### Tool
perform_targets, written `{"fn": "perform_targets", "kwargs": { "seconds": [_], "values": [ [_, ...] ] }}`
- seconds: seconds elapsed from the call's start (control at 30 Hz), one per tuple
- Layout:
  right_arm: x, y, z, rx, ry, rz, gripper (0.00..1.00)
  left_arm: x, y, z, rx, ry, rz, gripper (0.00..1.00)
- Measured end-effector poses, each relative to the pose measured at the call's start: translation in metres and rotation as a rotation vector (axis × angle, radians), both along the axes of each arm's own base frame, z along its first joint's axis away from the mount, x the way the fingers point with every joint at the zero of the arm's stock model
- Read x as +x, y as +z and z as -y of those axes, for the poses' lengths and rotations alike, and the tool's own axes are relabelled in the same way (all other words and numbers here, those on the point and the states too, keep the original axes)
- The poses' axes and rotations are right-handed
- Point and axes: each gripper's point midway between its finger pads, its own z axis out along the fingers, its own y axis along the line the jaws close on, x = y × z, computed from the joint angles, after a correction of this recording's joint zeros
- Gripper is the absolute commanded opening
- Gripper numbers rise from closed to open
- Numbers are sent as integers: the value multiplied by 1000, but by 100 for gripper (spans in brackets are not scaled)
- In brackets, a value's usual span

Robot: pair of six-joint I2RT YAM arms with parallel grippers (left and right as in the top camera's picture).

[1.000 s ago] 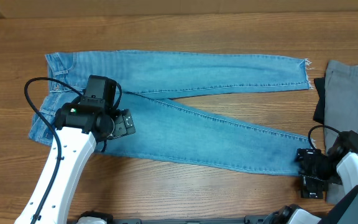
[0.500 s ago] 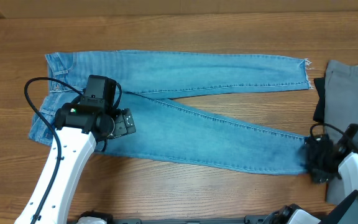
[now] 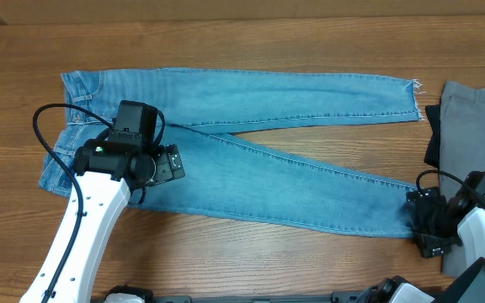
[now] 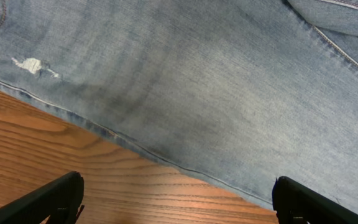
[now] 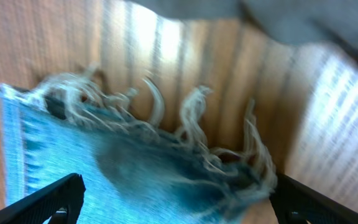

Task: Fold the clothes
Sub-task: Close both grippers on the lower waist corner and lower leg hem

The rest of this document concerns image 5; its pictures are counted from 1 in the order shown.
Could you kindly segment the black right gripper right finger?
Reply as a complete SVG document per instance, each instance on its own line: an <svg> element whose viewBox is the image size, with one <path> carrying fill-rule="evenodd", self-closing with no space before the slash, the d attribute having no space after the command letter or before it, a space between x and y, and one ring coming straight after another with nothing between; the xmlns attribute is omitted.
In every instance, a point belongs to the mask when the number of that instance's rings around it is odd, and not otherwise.
<svg viewBox="0 0 358 224"><path fill-rule="evenodd" d="M358 224L358 213L284 174L270 196L279 224Z"/></svg>

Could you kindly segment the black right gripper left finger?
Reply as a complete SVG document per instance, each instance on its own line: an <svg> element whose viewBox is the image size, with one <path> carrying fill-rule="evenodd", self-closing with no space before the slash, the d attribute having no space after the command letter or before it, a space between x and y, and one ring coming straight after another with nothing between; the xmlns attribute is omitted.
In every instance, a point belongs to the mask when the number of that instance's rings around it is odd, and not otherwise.
<svg viewBox="0 0 358 224"><path fill-rule="evenodd" d="M82 176L71 173L0 210L0 224L76 224L85 191Z"/></svg>

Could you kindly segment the light blue denim jeans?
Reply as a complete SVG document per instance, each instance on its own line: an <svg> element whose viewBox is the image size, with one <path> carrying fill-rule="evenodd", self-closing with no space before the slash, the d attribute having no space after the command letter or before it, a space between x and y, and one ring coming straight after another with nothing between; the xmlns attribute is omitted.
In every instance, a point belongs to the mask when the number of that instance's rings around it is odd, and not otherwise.
<svg viewBox="0 0 358 224"><path fill-rule="evenodd" d="M180 126L168 133L153 83L154 107L143 121L129 112L137 91L105 95L95 71L51 75L32 90L0 84L7 205L77 173L86 187L80 223L237 223L275 190L253 102L243 149L210 148L199 125L208 87L184 99Z"/></svg>

